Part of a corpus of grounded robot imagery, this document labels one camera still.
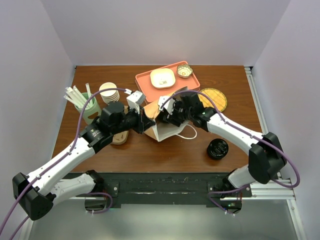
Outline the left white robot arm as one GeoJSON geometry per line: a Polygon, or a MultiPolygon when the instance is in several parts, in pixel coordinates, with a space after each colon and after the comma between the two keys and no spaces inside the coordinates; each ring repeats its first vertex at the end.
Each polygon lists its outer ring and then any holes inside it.
{"type": "Polygon", "coordinates": [[[99,196],[104,190],[104,182],[94,170],[66,182],[60,181],[84,160],[112,143],[114,135],[130,129],[142,134],[155,124],[143,107],[125,112],[123,103],[111,102],[91,124],[76,133],[70,146],[33,172],[27,175],[20,172],[13,177],[15,204],[35,221],[73,196],[87,193],[99,196]]]}

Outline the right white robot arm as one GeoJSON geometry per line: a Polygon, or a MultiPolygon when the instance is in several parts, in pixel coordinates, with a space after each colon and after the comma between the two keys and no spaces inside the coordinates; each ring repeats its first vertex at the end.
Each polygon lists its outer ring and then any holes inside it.
{"type": "Polygon", "coordinates": [[[233,143],[248,155],[248,164],[230,172],[215,188],[217,193],[235,196],[253,182],[267,184],[287,164],[278,137],[252,131],[225,117],[213,107],[204,107],[194,90],[181,91],[158,100],[162,120],[176,126],[190,121],[197,128],[233,143]]]}

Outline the brown paper bag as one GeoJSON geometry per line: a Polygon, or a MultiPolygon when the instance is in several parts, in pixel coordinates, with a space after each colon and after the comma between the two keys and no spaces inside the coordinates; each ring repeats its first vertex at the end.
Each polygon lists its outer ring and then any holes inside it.
{"type": "Polygon", "coordinates": [[[195,139],[198,135],[198,132],[196,129],[189,124],[188,121],[184,121],[180,126],[175,126],[171,123],[167,123],[161,120],[161,114],[159,108],[159,103],[163,103],[166,99],[168,99],[171,95],[174,93],[180,92],[182,90],[188,90],[188,88],[182,87],[178,89],[175,92],[171,92],[167,95],[162,95],[155,101],[148,103],[146,106],[144,106],[144,112],[146,113],[146,116],[153,120],[155,122],[155,125],[148,128],[144,133],[151,137],[152,139],[156,140],[157,142],[162,142],[165,139],[168,139],[173,136],[178,136],[180,138],[186,139],[186,140],[192,140],[195,139]],[[180,135],[180,133],[184,130],[184,128],[188,126],[193,129],[194,136],[193,137],[185,137],[180,135]]]}

